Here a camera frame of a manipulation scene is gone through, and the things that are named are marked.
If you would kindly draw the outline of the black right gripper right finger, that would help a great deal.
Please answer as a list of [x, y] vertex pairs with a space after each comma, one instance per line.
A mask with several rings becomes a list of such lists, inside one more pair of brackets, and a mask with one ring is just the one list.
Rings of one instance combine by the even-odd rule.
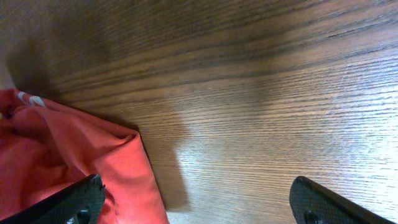
[[289, 203], [298, 224], [394, 224], [304, 176], [293, 181]]

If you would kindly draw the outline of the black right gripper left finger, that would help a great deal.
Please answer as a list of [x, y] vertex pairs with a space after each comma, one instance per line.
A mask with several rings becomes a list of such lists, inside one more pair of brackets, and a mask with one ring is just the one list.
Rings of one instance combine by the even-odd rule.
[[105, 201], [101, 176], [92, 174], [1, 224], [97, 224]]

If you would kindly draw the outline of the orange FRAM t-shirt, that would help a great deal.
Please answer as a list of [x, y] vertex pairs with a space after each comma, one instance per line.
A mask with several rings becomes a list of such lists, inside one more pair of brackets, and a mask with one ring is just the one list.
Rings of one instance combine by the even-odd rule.
[[139, 133], [16, 89], [1, 91], [1, 218], [91, 175], [100, 223], [167, 223]]

